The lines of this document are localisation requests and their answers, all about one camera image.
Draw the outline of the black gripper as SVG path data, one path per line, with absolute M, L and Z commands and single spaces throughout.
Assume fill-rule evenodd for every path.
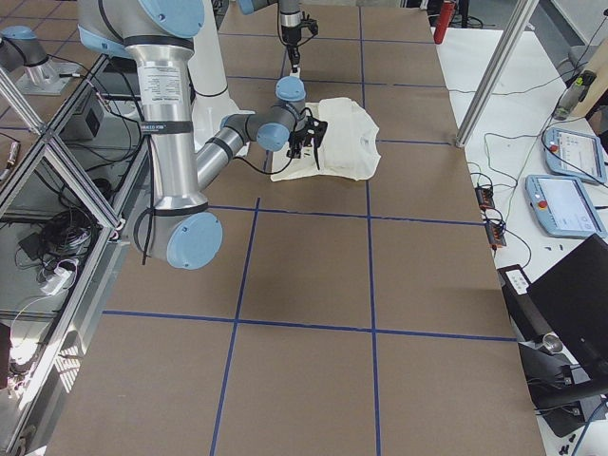
M 301 28 L 284 28 L 283 42 L 288 49 L 291 71 L 300 70 L 299 44 L 302 40 Z
M 304 147 L 318 148 L 327 133 L 328 123 L 325 121 L 306 121 L 303 126 L 290 136 L 287 156 L 290 159 L 300 159 Z

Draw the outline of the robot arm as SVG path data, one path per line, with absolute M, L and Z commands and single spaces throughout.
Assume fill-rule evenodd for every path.
M 238 109 L 208 1 L 82 1 L 78 13 L 87 48 L 137 66 L 151 191 L 133 225 L 134 242 L 145 257 L 201 268 L 223 238 L 205 188 L 250 143 L 295 159 L 306 146 L 318 148 L 328 126 L 305 105 L 297 73 L 278 81 L 269 109 Z
M 278 38 L 287 50 L 291 73 L 299 75 L 299 47 L 304 28 L 304 13 L 300 2 L 298 0 L 237 0 L 237 4 L 245 15 L 276 5 Z

